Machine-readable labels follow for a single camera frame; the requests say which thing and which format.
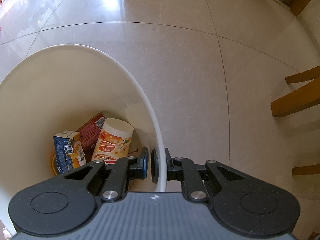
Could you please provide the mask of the wooden chair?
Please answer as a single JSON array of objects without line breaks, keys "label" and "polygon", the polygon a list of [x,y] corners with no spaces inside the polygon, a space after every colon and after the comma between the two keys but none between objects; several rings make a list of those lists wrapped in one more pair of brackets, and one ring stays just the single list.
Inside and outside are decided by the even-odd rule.
[{"label": "wooden chair", "polygon": [[[285,77],[288,85],[310,81],[289,94],[271,102],[272,116],[283,118],[308,108],[319,105],[319,66],[304,72]],[[319,130],[319,119],[303,124],[302,126],[287,129],[285,134],[289,137]],[[292,176],[319,175],[319,164],[293,167]]]}]

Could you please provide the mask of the white plastic bucket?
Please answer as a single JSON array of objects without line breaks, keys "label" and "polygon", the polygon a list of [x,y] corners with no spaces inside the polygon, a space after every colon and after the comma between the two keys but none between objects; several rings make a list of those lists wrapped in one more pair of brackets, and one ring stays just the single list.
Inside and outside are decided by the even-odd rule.
[{"label": "white plastic bucket", "polygon": [[21,61],[1,82],[1,222],[12,235],[9,202],[22,189],[53,177],[54,135],[75,131],[98,113],[134,127],[131,148],[156,151],[157,184],[148,178],[131,189],[165,191],[161,130],[137,80],[97,49],[48,47]]}]

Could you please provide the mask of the red tin can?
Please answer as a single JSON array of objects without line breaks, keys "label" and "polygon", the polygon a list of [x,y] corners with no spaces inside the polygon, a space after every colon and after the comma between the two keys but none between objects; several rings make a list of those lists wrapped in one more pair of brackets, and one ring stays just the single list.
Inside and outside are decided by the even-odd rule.
[{"label": "red tin can", "polygon": [[98,113],[77,130],[80,133],[81,146],[85,152],[95,148],[104,121],[105,116]]}]

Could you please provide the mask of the blue juice carton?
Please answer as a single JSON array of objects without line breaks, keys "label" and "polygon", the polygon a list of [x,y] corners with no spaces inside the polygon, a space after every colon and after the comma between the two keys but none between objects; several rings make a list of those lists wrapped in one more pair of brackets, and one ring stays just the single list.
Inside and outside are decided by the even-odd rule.
[{"label": "blue juice carton", "polygon": [[62,131],[53,136],[58,174],[86,165],[80,132]]}]

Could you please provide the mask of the yellow milk tea cup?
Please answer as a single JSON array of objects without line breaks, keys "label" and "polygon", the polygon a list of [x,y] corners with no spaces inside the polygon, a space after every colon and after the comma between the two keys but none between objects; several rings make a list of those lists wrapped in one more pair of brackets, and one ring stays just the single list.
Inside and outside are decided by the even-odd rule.
[{"label": "yellow milk tea cup", "polygon": [[114,164],[118,159],[127,157],[134,128],[127,122],[107,118],[100,131],[91,161],[101,160]]}]

